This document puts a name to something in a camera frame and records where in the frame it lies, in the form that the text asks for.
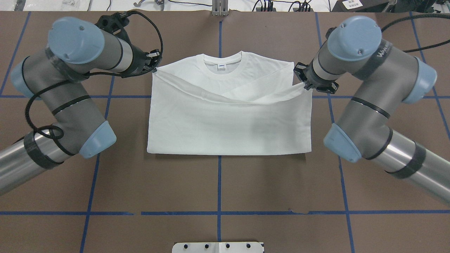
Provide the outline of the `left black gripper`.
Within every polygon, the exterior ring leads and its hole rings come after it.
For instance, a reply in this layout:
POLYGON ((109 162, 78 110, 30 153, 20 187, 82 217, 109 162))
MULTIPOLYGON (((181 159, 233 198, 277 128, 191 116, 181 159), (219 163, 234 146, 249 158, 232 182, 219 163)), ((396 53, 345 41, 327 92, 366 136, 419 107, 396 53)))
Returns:
POLYGON ((131 64, 125 71, 122 71, 122 78, 138 77, 149 72, 155 72, 155 69, 162 61, 163 55, 163 51, 159 49, 150 52, 133 49, 132 53, 131 64))

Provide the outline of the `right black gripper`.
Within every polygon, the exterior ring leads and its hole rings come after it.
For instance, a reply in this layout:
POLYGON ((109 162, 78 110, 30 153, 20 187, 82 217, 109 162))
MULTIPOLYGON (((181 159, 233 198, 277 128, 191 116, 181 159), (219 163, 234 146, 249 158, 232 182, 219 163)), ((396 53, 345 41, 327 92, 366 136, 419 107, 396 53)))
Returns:
POLYGON ((294 74, 304 83, 304 89, 307 91, 314 89, 321 93, 335 94, 339 89, 339 84, 336 83, 336 79, 324 79, 316 73, 313 62, 308 65, 297 62, 294 67, 294 74))

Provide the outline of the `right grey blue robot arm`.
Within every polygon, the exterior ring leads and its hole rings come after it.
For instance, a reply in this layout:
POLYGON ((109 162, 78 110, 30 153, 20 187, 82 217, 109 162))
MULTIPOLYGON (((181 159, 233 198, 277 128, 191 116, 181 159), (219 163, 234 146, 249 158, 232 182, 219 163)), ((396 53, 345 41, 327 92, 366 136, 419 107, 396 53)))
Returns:
POLYGON ((350 17, 329 29, 326 38, 309 64, 294 67, 304 88, 334 94, 345 73, 362 84, 324 145, 349 162, 373 161, 448 205, 449 161, 387 126, 401 103, 416 103, 433 88, 437 72, 384 40, 369 17, 350 17))

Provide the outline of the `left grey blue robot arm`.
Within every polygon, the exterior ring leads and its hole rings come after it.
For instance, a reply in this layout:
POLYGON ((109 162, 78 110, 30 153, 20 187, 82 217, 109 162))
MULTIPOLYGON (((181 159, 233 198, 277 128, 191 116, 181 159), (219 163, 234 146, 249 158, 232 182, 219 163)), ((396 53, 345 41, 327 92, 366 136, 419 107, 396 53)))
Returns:
POLYGON ((93 157, 117 141, 82 82, 96 75, 130 78, 156 71, 163 56, 162 35, 150 21, 160 48, 146 52, 133 45, 125 30, 132 15, 149 21, 135 10, 103 15, 96 24, 58 19, 47 46, 13 69, 13 86, 29 99, 25 118, 31 131, 1 151, 2 195, 70 157, 93 157))

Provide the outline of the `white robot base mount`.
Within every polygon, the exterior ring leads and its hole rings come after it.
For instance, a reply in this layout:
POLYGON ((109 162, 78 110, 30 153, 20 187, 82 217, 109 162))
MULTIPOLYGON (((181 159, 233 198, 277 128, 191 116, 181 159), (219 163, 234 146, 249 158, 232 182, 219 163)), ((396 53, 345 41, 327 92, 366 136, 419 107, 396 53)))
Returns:
POLYGON ((176 243, 172 253, 264 253, 260 242, 192 242, 176 243))

